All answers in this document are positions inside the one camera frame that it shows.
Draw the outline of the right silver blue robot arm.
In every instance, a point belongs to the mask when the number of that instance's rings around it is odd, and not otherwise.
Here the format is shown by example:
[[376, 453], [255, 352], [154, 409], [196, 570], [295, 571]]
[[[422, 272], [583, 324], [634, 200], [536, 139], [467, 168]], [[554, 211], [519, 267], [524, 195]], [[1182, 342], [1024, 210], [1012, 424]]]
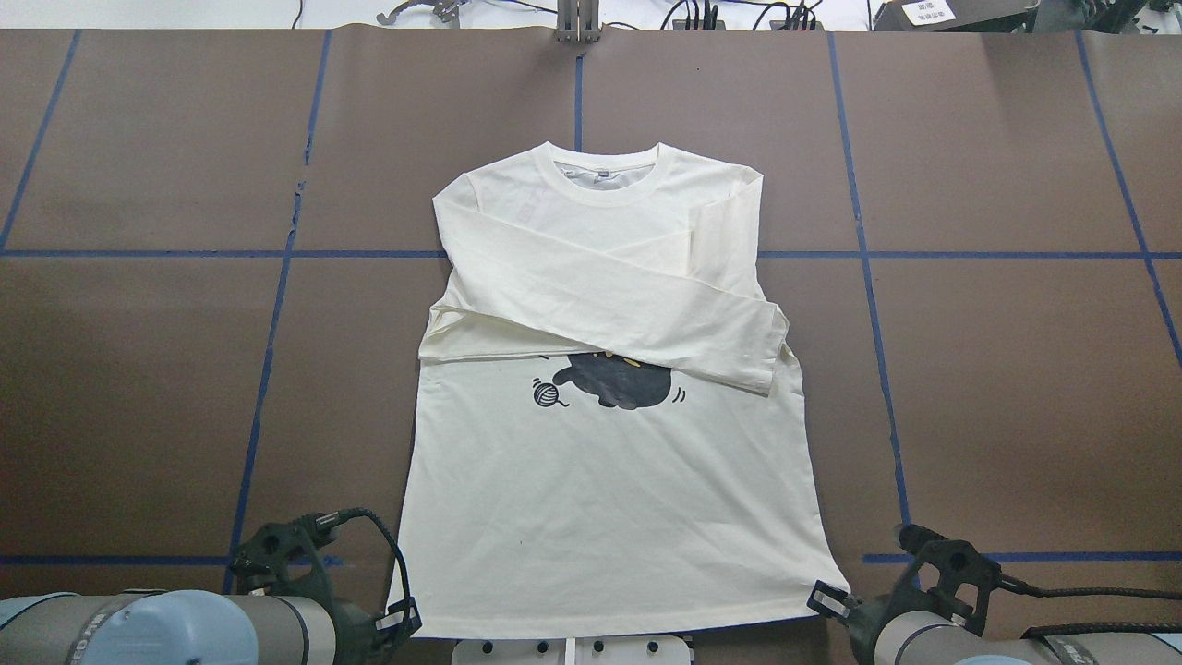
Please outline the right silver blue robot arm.
[[1077, 622], [1035, 626], [1012, 640], [970, 631], [966, 605], [896, 586], [864, 600], [818, 581], [807, 606], [840, 622], [860, 664], [1178, 664], [1178, 624]]

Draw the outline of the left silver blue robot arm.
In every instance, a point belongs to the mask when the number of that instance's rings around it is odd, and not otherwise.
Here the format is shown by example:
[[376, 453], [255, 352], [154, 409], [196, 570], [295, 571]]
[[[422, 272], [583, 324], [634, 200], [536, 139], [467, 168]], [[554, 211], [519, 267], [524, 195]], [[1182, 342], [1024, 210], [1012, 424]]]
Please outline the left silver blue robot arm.
[[142, 591], [4, 600], [5, 664], [368, 664], [421, 627], [413, 600], [372, 617], [333, 598]]

